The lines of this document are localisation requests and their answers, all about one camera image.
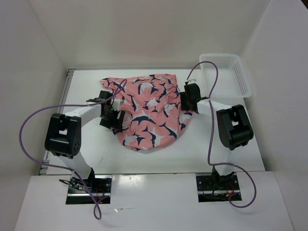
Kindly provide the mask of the pink shark print shorts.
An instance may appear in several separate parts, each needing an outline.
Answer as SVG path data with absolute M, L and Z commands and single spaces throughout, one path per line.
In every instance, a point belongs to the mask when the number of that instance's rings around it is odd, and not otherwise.
M 176 75 L 152 74 L 127 79 L 116 95 L 125 112 L 121 129 L 112 129 L 119 142 L 134 151 L 169 146 L 187 128 L 192 111 L 183 111 Z

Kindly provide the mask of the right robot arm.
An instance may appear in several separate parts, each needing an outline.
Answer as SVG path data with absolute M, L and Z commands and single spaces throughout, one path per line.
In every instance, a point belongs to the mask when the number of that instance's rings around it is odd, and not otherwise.
M 199 86 L 188 81 L 180 99 L 183 111 L 190 110 L 211 118 L 207 151 L 207 163 L 212 167 L 211 184 L 215 189 L 228 186 L 234 175 L 233 151 L 246 146 L 254 136 L 244 106 L 230 106 L 202 97 Z

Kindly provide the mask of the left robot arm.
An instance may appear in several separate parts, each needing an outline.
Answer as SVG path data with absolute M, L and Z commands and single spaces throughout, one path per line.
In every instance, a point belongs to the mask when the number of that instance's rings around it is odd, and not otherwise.
M 44 146 L 71 171 L 72 178 L 68 182 L 71 187 L 89 193 L 102 184 L 82 156 L 82 127 L 100 118 L 101 126 L 122 131 L 125 112 L 120 107 L 123 104 L 124 99 L 116 99 L 110 92 L 102 90 L 98 98 L 87 100 L 85 105 L 51 116 Z

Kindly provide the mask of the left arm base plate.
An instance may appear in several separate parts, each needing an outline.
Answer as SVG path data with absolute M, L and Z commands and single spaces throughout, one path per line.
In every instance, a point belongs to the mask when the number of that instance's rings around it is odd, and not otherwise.
M 99 204 L 110 204 L 111 200 L 111 175 L 96 175 L 96 185 L 90 191 Z M 88 205 L 94 204 L 89 193 L 85 190 L 84 186 L 73 178 L 70 180 L 59 180 L 61 183 L 68 185 L 66 196 L 66 205 Z

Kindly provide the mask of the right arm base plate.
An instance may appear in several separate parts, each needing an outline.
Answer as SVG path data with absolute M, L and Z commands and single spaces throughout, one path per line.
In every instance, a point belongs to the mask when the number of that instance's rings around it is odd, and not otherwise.
M 196 174 L 198 202 L 241 201 L 240 186 L 236 173 L 218 177 L 216 173 Z

